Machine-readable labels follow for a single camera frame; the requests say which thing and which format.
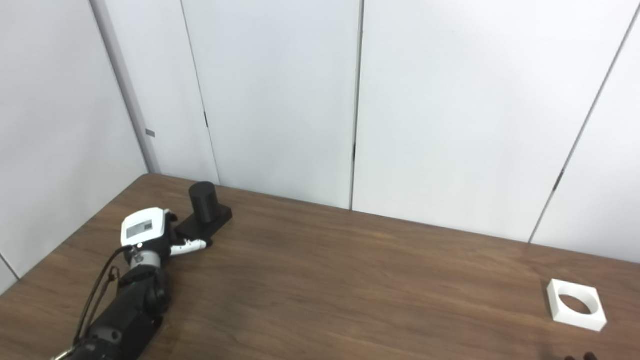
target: panel seam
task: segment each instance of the panel seam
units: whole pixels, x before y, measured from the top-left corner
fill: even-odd
[[[602,91],[604,90],[609,77],[611,76],[611,73],[613,72],[613,68],[616,66],[616,63],[618,62],[618,58],[620,57],[620,54],[622,53],[622,49],[625,46],[625,43],[627,42],[627,38],[629,37],[629,34],[631,34],[631,31],[634,28],[634,25],[636,24],[636,20],[638,18],[638,13],[640,13],[640,3],[638,3],[638,6],[636,8],[636,12],[634,13],[634,16],[631,18],[631,22],[629,23],[629,26],[627,27],[627,31],[625,32],[625,35],[622,37],[622,41],[620,42],[620,46],[618,46],[618,50],[616,51],[616,54],[613,56],[613,60],[611,61],[611,64],[609,65],[609,69],[607,70],[607,74],[604,76],[604,79],[602,80],[602,84],[600,84],[600,88],[598,89],[598,92],[596,93],[595,98],[593,99],[593,102],[591,103],[591,107],[589,108],[589,112],[587,112],[587,116],[584,119],[584,122],[582,123],[582,127],[580,128],[580,131],[578,132],[578,135],[575,138],[575,141],[573,142],[573,146],[571,148],[571,150],[569,151],[569,155],[567,155],[566,160],[564,161],[564,165],[562,167],[562,169],[560,170],[560,174],[564,174],[566,171],[567,166],[569,165],[569,162],[571,161],[571,158],[573,157],[573,153],[575,152],[578,143],[580,142],[580,139],[582,138],[582,134],[584,133],[585,128],[587,127],[587,124],[589,124],[589,120],[591,120],[591,115],[593,114],[593,110],[596,108],[596,105],[598,104],[598,100],[600,100],[600,96],[602,95]],[[553,199],[554,195],[556,194],[557,188],[559,186],[559,181],[557,181],[557,183],[554,185],[554,188],[552,189],[551,193],[549,194],[549,198],[547,199],[547,202],[545,203],[545,207],[542,209],[542,212],[540,213],[540,217],[538,218],[538,221],[536,222],[536,226],[533,228],[533,232],[531,233],[531,236],[529,237],[529,241],[527,243],[532,243],[534,236],[536,236],[536,233],[538,232],[538,228],[540,227],[540,224],[542,223],[542,219],[545,216],[545,213],[547,212],[547,209],[549,207],[549,204],[551,203],[551,200]]]
[[[353,147],[351,154],[351,183],[349,184],[349,210],[353,210],[353,192],[356,174],[356,147],[358,138],[358,114],[360,111],[360,73],[362,69],[362,38],[364,37],[364,3],[360,0],[360,11],[358,14],[358,44],[356,47],[356,88],[355,101],[353,106]]]
[[[184,28],[187,30],[187,39],[189,40],[191,60],[193,61],[193,68],[196,72],[196,82],[198,83],[198,92],[200,93],[200,102],[202,103],[203,116],[205,117],[205,123],[207,124],[207,135],[209,135],[209,145],[211,146],[211,153],[213,154],[213,166],[216,169],[216,175],[218,175],[218,181],[220,182],[220,185],[223,185],[222,177],[220,176],[220,170],[218,170],[218,161],[216,161],[216,151],[213,147],[213,139],[211,138],[211,127],[209,127],[209,121],[207,120],[207,108],[205,107],[204,96],[202,95],[202,86],[200,85],[200,74],[198,73],[196,56],[193,53],[193,43],[191,42],[191,33],[189,32],[189,24],[187,23],[187,14],[184,11],[184,3],[182,0],[180,0],[180,8],[182,9],[182,20],[184,21]]]
[[[15,276],[16,280],[20,280],[20,277],[18,276],[18,274],[15,272],[15,270],[11,267],[11,265],[9,264],[9,261],[7,261],[4,258],[4,255],[2,255],[2,253],[0,252],[0,259],[3,261],[3,263],[6,265],[6,267],[9,269],[9,271],[13,274],[13,276]]]

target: black cylinder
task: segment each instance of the black cylinder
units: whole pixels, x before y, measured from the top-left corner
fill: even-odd
[[[189,188],[189,196],[191,197],[191,205],[193,205],[193,213],[199,222],[209,224],[220,217],[216,187],[212,183],[202,181],[194,184]]]

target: black object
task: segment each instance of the black object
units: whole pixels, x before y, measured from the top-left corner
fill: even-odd
[[[116,298],[89,326],[70,360],[135,360],[163,322],[169,305],[161,268],[140,265],[118,282]]]
[[[594,355],[592,352],[588,352],[588,353],[584,354],[583,359],[584,360],[598,360],[596,355]],[[567,356],[564,360],[575,360],[575,358],[573,356]]]
[[[218,202],[216,187],[208,181],[194,184],[189,196],[193,214],[175,228],[175,234],[187,240],[204,240],[210,247],[211,236],[233,217],[231,208]]]

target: white robotic hand housing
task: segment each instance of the white robotic hand housing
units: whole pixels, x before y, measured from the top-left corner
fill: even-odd
[[[161,208],[144,209],[129,215],[122,222],[120,243],[122,246],[131,245],[142,249],[145,242],[165,236],[168,229],[166,222],[174,217],[172,215],[171,210]],[[179,242],[182,243],[171,246],[171,256],[188,254],[207,247],[204,240],[185,239],[179,240]]]

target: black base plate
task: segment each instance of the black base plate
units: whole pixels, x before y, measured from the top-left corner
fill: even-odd
[[[217,233],[223,225],[231,220],[233,214],[231,208],[218,204],[220,207],[220,217],[210,224],[203,224],[196,219],[195,214],[191,214],[190,217],[184,219],[180,225],[175,227],[175,234],[181,239],[201,239],[207,242],[207,247],[213,244],[211,236]]]

